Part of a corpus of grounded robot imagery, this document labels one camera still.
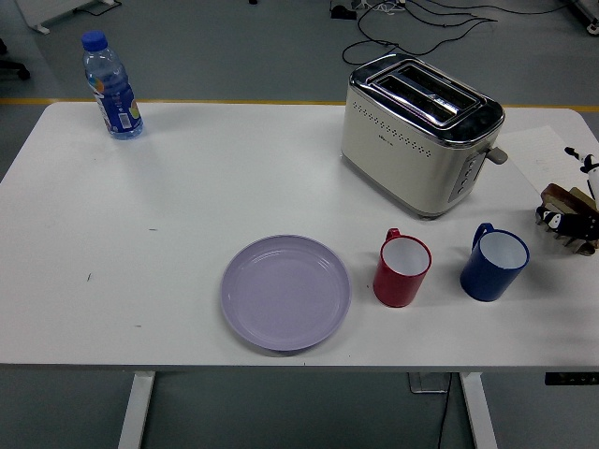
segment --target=white toaster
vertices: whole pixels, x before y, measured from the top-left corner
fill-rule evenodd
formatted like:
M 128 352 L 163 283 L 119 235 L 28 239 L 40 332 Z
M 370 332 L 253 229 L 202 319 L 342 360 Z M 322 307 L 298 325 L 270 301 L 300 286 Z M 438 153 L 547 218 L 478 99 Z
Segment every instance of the white toaster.
M 390 54 L 349 78 L 343 123 L 346 159 L 423 217 L 462 201 L 504 122 L 499 103 L 436 68 Z

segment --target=blue mug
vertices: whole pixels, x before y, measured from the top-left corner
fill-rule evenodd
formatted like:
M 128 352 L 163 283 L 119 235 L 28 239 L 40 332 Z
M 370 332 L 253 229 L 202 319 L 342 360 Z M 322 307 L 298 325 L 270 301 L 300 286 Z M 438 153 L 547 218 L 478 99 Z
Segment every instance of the blue mug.
M 476 229 L 472 253 L 460 275 L 461 288 L 479 301 L 494 301 L 526 267 L 531 254 L 511 232 L 483 223 Z

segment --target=yellow floor stripe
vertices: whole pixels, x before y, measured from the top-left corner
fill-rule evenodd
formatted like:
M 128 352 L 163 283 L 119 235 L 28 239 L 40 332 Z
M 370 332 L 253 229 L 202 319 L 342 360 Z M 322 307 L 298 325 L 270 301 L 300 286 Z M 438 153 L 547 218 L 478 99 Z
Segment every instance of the yellow floor stripe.
M 0 105 L 51 105 L 58 102 L 93 102 L 90 98 L 0 98 Z M 343 106 L 344 101 L 288 101 L 288 100 L 185 100 L 140 99 L 140 103 L 215 103 L 229 105 L 331 105 Z M 572 109 L 576 112 L 599 112 L 599 106 L 585 105 L 503 105 L 505 108 Z

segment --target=mug handle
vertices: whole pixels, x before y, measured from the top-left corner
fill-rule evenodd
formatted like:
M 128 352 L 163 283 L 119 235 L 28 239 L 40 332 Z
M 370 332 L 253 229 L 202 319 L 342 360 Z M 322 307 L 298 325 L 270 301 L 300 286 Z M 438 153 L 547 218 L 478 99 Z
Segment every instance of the mug handle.
M 391 229 L 389 229 L 387 231 L 387 238 L 385 239 L 385 242 L 390 241 L 391 239 L 395 239 L 396 237 L 399 237 L 400 234 L 400 230 L 397 227 L 392 227 Z
M 478 241 L 480 240 L 481 237 L 483 237 L 486 233 L 491 232 L 493 230 L 495 230 L 495 228 L 493 227 L 493 225 L 491 223 L 481 224 L 478 227 L 478 229 L 476 229 L 475 239 L 472 242 L 472 249 L 475 248 L 476 244 L 478 243 Z

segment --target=plastic bottle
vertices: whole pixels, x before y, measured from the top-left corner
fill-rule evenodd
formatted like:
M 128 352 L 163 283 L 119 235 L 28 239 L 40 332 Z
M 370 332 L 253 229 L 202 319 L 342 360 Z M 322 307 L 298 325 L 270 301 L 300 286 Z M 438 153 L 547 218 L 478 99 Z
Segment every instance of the plastic bottle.
M 143 129 L 143 121 L 119 56 L 109 47 L 101 31 L 85 33 L 81 43 L 85 49 L 85 76 L 109 133 L 119 140 L 137 137 Z

